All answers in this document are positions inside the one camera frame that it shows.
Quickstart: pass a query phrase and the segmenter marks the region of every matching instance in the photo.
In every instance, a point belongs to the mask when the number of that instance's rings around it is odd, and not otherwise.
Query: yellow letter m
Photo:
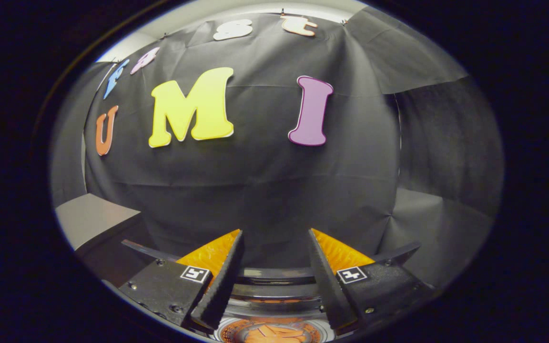
[[[226,118],[226,82],[232,74],[232,68],[215,68],[203,72],[187,98],[176,81],[155,87],[152,91],[155,104],[150,146],[157,148],[171,143],[171,134],[166,131],[166,120],[178,141],[183,141],[194,112],[196,125],[192,128],[192,137],[197,141],[232,135],[234,126]]]

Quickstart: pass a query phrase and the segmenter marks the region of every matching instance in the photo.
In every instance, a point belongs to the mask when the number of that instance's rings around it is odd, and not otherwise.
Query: pink letter
[[[135,64],[135,67],[133,67],[133,69],[131,70],[131,75],[135,74],[135,72],[138,72],[139,69],[145,67],[146,65],[148,65],[148,63],[153,61],[156,57],[156,53],[158,52],[158,50],[160,50],[160,47],[149,50],[146,54],[141,56],[137,64]]]
[[[287,137],[293,143],[307,146],[325,144],[323,134],[323,116],[327,96],[334,92],[334,88],[310,76],[300,76],[298,84],[302,87],[302,103],[298,126],[289,131]]]

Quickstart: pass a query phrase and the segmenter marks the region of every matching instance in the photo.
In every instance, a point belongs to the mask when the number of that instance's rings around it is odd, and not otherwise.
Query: orange letter u
[[[116,112],[118,111],[118,106],[113,106],[107,115],[109,115],[109,120],[107,121],[107,138],[103,141],[103,122],[105,121],[105,113],[100,115],[96,120],[96,152],[103,156],[109,152],[109,149],[112,147],[112,138],[113,138],[113,119],[116,117]]]

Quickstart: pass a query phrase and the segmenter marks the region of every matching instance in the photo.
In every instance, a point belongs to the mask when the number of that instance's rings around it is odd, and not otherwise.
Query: black cloth
[[[456,258],[451,247],[468,247],[462,258],[471,258],[496,211],[503,170],[497,128],[458,63],[420,33],[372,12],[360,11],[346,26],[309,18],[318,24],[309,28],[314,37],[286,32],[278,14],[238,15],[133,53],[106,100],[100,87],[87,118],[88,191],[142,211],[156,248],[178,256],[240,228],[245,266],[307,267],[305,232],[316,228],[365,254],[419,240],[421,258],[434,259],[425,276],[445,284],[460,271],[455,265],[442,273]],[[214,41],[220,24],[237,19],[252,20],[253,32]],[[155,46],[155,59],[130,75]],[[173,136],[170,145],[150,148],[152,89],[175,80],[187,95],[203,72],[218,67],[234,70],[226,87],[234,134],[196,141],[188,133],[185,141]],[[301,75],[334,87],[323,146],[287,138],[298,121]],[[96,119],[115,105],[112,147],[99,156]],[[423,228],[404,226],[414,205],[397,198],[399,187],[455,205],[432,207]],[[484,215],[476,234],[456,234],[470,220],[463,213],[475,212]],[[455,224],[438,230],[447,216]]]
[[[112,63],[94,63],[70,89],[57,113],[50,144],[50,189],[57,206],[86,194],[82,172],[82,131],[94,94]]]

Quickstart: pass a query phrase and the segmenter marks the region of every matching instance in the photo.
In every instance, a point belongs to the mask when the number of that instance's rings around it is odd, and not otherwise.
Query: foam letter
[[[217,33],[213,35],[213,39],[224,40],[248,35],[253,31],[253,28],[248,25],[251,25],[251,20],[249,19],[225,22],[218,26]]]
[[[138,72],[139,69],[145,67],[146,65],[148,65],[148,63],[153,61],[156,57],[156,53],[158,52],[158,50],[160,50],[160,47],[149,50],[146,54],[141,56],[139,61],[137,61],[137,64],[135,64],[135,67],[132,68],[131,75],[135,74],[135,72]]]
[[[283,28],[286,31],[297,33],[299,35],[303,36],[314,36],[315,33],[312,31],[309,31],[305,29],[305,26],[312,26],[313,28],[316,28],[316,24],[314,22],[309,22],[307,18],[302,17],[288,17],[286,15],[282,15],[281,18],[285,19],[283,21]]]
[[[113,74],[109,77],[109,82],[107,83],[107,90],[105,91],[105,96],[103,96],[103,100],[107,98],[107,95],[109,95],[109,92],[112,91],[114,87],[116,87],[116,80],[120,78],[120,75],[122,75],[122,70],[124,70],[124,66],[126,66],[131,60],[126,60],[122,65],[116,69],[116,71],[113,72]]]
[[[107,138],[105,141],[103,141],[103,122],[105,121],[105,113],[100,115],[96,120],[96,152],[100,156],[107,154],[112,147],[113,120],[116,117],[117,111],[118,106],[113,106],[107,113],[107,115],[109,115],[109,120],[107,121]]]
[[[323,145],[326,141],[323,134],[325,101],[334,92],[334,88],[330,84],[310,76],[300,76],[298,85],[302,87],[298,125],[294,130],[289,131],[287,137],[299,145]]]
[[[156,148],[171,142],[171,134],[166,131],[167,119],[175,137],[183,141],[194,111],[196,125],[192,128],[192,137],[197,141],[232,135],[234,126],[226,118],[226,81],[233,72],[227,67],[203,72],[187,98],[176,81],[157,85],[152,91],[155,104],[150,146]]]

